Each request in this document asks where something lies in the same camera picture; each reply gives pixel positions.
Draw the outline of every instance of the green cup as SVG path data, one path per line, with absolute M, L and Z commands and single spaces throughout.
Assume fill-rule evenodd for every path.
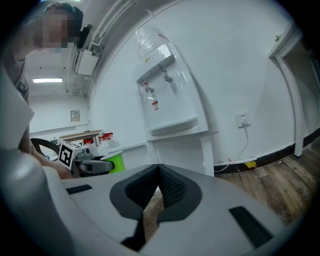
M 110 161 L 114 164 L 114 169 L 110 171 L 111 174 L 122 172 L 126 170 L 122 151 L 117 151 L 102 157 L 102 161 Z

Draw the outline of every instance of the yellow tag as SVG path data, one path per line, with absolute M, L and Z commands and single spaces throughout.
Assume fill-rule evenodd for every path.
M 248 168 L 252 168 L 252 167 L 256 167 L 256 161 L 251 161 L 251 162 L 245 162 L 244 163 L 246 166 L 248 166 Z

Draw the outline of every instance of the person's arm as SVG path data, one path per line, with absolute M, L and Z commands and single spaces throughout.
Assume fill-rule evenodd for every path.
M 73 178 L 70 171 L 59 162 L 51 161 L 48 158 L 44 157 L 42 154 L 38 153 L 37 151 L 32 151 L 31 155 L 34 156 L 42 166 L 49 166 L 56 169 L 60 176 L 60 179 L 65 180 Z

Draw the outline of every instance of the ceiling light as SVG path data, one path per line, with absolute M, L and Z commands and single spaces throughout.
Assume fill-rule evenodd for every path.
M 33 79 L 35 84 L 37 83 L 62 83 L 62 78 L 36 78 Z

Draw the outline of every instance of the person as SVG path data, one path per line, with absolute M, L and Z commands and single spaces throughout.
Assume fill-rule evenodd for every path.
M 33 51 L 67 48 L 68 43 L 76 43 L 80 35 L 83 16 L 81 10 L 69 3 L 49 4 L 40 15 L 21 26 L 7 44 L 1 57 L 3 66 L 13 85 L 28 104 L 29 83 L 25 74 L 26 57 Z M 72 178 L 70 171 L 62 164 L 50 161 L 36 151 L 30 141 L 29 127 L 18 149 L 34 156 L 42 166 L 55 168 L 61 179 Z

